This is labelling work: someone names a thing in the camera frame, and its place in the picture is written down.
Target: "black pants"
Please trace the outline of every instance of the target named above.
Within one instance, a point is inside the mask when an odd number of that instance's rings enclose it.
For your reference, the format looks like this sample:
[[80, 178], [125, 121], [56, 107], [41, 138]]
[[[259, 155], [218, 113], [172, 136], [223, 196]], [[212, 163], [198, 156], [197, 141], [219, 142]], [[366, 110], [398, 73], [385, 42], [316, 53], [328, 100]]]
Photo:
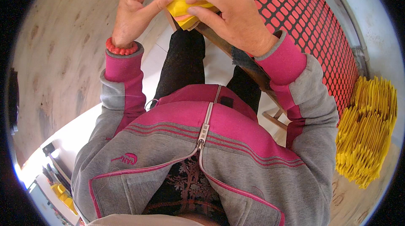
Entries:
[[[163, 64], [155, 99], [165, 97], [187, 85], [204, 84], [205, 42], [196, 30], [177, 30], [170, 39], [169, 51]], [[257, 114], [261, 91], [257, 83], [239, 66], [226, 86], [235, 92]]]

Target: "bracelet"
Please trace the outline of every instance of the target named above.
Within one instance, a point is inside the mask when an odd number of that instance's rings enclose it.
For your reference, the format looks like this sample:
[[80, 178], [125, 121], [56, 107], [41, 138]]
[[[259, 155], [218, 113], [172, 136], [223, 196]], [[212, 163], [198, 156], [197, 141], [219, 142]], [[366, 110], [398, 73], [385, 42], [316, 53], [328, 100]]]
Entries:
[[107, 47], [107, 49], [116, 55], [131, 55], [133, 53], [135, 53], [138, 50], [138, 45], [133, 41], [132, 42], [132, 47], [128, 48], [128, 49], [124, 49], [124, 48], [119, 48], [113, 45], [112, 42], [113, 37], [109, 37], [107, 39], [107, 42], [105, 42], [105, 46]]

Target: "wooden floor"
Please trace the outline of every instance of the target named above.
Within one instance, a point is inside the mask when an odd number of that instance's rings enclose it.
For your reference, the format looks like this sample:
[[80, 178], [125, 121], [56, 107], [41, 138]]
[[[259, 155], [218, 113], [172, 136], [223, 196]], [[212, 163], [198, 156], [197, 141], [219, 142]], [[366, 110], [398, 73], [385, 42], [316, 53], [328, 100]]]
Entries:
[[[17, 41], [14, 68], [20, 90], [19, 131], [14, 136], [18, 162], [55, 131], [100, 102], [99, 73], [118, 0], [36, 0]], [[139, 41], [149, 51], [168, 25], [160, 14]], [[283, 130], [277, 137], [284, 137]], [[399, 148], [391, 144], [381, 177], [367, 190], [333, 177], [331, 225], [359, 225], [389, 182]]]

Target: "jacket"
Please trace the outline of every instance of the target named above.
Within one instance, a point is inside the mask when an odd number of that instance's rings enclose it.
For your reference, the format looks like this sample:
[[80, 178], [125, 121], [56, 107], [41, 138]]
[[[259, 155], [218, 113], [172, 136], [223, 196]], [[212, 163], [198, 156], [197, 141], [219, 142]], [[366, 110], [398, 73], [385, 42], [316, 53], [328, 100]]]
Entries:
[[[286, 32], [256, 63], [287, 117], [286, 148], [256, 114], [220, 85], [189, 85], [146, 112], [140, 63], [106, 50], [102, 113], [76, 157], [72, 191], [85, 222], [142, 213], [171, 166], [200, 150], [199, 164], [220, 195], [230, 225], [327, 225], [338, 114], [313, 56]], [[233, 107], [219, 104], [221, 97]]]

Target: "zipper pull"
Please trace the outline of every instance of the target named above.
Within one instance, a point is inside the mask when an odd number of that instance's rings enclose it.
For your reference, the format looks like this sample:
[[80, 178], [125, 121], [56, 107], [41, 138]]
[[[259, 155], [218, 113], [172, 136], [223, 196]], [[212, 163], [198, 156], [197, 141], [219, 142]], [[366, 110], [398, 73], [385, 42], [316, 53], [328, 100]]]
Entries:
[[204, 147], [205, 139], [207, 138], [208, 134], [208, 129], [209, 125], [204, 123], [201, 127], [200, 136], [198, 137], [197, 140], [198, 150], [201, 150]]

